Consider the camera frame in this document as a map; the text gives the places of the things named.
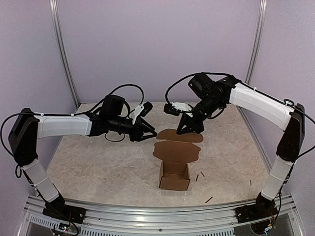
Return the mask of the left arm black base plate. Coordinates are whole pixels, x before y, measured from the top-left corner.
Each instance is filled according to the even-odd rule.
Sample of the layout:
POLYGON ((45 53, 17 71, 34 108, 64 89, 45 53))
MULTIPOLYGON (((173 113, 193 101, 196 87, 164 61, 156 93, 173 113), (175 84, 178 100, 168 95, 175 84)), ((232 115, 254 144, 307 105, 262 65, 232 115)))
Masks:
POLYGON ((43 214, 55 219, 70 223, 82 224, 86 215, 86 209, 78 206, 66 205, 64 202, 45 202, 43 214))

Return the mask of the brown cardboard box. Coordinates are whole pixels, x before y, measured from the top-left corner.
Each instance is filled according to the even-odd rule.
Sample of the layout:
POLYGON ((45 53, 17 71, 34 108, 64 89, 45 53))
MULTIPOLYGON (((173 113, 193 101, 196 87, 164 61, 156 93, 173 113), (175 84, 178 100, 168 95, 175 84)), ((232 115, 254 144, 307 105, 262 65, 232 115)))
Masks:
POLYGON ((199 159, 203 136, 196 133, 178 135, 175 129, 165 129, 157 134, 153 156, 161 160, 159 188, 186 191, 191 178, 189 163, 199 159))

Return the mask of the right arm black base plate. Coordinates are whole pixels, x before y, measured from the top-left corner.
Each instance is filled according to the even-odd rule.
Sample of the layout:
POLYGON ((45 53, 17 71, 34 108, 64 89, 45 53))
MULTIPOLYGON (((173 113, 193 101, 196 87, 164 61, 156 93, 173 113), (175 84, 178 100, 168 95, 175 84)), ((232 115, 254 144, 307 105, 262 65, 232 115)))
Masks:
POLYGON ((277 215, 278 211, 275 204, 255 203, 252 205, 244 205, 235 209, 238 223, 245 223, 254 220, 277 215))

